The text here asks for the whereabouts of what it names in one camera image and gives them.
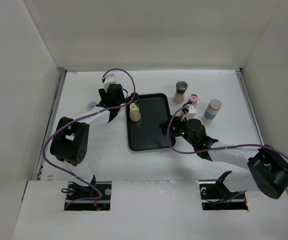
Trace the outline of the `yellow cap seasoning shaker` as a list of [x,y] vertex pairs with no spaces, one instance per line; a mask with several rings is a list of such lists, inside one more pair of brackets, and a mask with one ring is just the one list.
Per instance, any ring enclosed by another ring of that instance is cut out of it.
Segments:
[[141,113],[139,105],[137,103],[131,103],[129,106],[129,117],[133,122],[138,122],[141,120]]

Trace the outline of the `small brown spice bottle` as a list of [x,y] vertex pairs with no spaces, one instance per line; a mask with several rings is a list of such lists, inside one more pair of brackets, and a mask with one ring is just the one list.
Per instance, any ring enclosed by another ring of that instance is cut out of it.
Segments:
[[130,95],[130,99],[132,100],[132,103],[137,104],[138,101],[139,101],[139,94],[136,93],[136,92],[133,92],[133,93]]

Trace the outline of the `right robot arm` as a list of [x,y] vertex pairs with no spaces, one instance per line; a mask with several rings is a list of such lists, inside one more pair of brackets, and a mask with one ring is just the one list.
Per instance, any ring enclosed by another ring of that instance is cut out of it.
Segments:
[[228,145],[211,138],[201,121],[173,116],[159,124],[170,147],[182,137],[193,155],[210,162],[228,163],[249,170],[257,188],[272,199],[279,199],[288,187],[288,156],[269,145]]

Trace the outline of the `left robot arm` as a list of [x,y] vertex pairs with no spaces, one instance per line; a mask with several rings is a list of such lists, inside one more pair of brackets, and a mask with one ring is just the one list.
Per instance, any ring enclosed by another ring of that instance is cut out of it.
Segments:
[[130,105],[130,102],[126,101],[121,84],[105,84],[99,89],[99,95],[101,98],[99,104],[88,113],[72,119],[62,117],[55,133],[50,136],[42,149],[46,163],[82,182],[79,193],[87,200],[102,195],[92,183],[94,177],[86,180],[82,176],[82,171],[74,173],[70,168],[82,164],[87,153],[90,129],[111,122],[121,108]]

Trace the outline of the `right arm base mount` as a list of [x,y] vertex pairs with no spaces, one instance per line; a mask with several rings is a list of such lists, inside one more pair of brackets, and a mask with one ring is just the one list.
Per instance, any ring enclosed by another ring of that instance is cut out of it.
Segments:
[[204,211],[248,210],[246,191],[230,191],[224,181],[232,171],[217,179],[199,181],[201,205]]

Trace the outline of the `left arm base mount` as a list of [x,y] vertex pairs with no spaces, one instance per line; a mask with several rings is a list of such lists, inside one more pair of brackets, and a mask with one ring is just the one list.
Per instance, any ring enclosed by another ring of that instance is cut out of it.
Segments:
[[65,211],[109,211],[112,195],[111,181],[98,181],[95,184],[98,191],[89,186],[81,186],[69,182],[68,186],[61,189],[66,195]]

